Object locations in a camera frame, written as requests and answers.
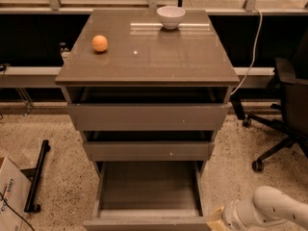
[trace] bottom drawer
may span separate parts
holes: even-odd
[[[210,230],[195,162],[103,164],[89,231]]]

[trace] bowl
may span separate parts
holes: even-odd
[[[176,28],[185,16],[185,10],[175,6],[163,6],[157,10],[161,23],[167,29]]]

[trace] dresser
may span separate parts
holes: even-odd
[[[93,11],[56,78],[100,179],[86,229],[208,230],[200,175],[238,82],[203,10],[171,31],[148,9]]]

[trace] black stand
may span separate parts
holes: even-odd
[[[48,141],[44,140],[40,148],[37,166],[35,168],[21,170],[21,172],[24,175],[26,175],[27,178],[32,178],[32,183],[31,183],[31,187],[29,190],[28,199],[27,199],[24,212],[38,213],[40,211],[40,205],[34,204],[34,200],[35,200],[37,189],[38,189],[39,178],[40,178],[42,166],[44,163],[45,155],[49,150],[50,150],[50,146],[48,144]]]

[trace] speckled floor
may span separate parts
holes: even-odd
[[[1,104],[0,156],[8,156],[20,168],[34,167],[41,142],[49,140],[36,203],[38,214],[25,214],[37,231],[86,230],[83,221],[91,217],[98,177],[82,147],[65,104],[36,104],[23,116],[22,106]],[[283,138],[278,132],[253,122],[243,128],[234,115],[228,115],[218,132],[216,147],[202,175],[202,188],[208,214],[235,198],[251,197],[262,185],[270,185],[293,198],[308,203],[308,160],[295,145],[266,162],[263,173],[251,169],[251,161]],[[30,230],[23,222],[21,230]],[[252,228],[251,230],[302,231],[303,228]]]

